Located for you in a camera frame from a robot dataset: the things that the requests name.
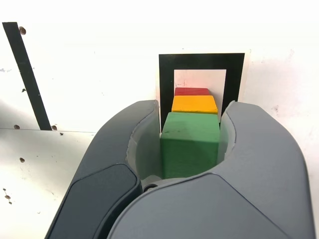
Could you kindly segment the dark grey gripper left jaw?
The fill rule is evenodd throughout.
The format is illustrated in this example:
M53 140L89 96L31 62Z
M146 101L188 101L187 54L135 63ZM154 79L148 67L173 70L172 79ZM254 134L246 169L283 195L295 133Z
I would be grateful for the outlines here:
M105 239L120 213L160 179L159 104L139 101L96 133L46 237Z

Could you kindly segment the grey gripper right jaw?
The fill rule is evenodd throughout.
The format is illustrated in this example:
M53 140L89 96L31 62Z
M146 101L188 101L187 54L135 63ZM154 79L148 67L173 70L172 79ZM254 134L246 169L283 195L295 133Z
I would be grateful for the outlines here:
M111 239L314 239L303 153L261 107L232 102L221 118L218 164L130 203Z

